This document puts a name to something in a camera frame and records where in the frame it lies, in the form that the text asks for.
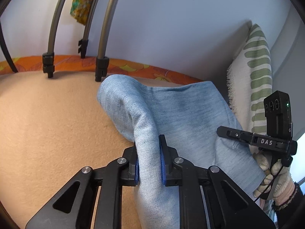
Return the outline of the right hand in white glove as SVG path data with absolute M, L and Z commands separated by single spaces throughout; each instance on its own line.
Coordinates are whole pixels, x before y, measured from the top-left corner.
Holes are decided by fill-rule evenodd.
M 266 174 L 266 177 L 264 178 L 263 182 L 253 192 L 254 197 L 257 198 L 274 180 L 275 176 L 277 175 L 277 173 L 279 173 L 279 170 L 282 167 L 282 163 L 281 160 L 278 160 L 272 167 L 270 167 L 269 160 L 263 152 L 254 153 L 253 157 L 256 160 L 258 166 Z M 295 183 L 292 180 L 290 168 L 283 167 L 277 177 L 279 179 L 276 183 L 272 198 L 279 205 L 283 204 L 291 197 L 295 190 Z

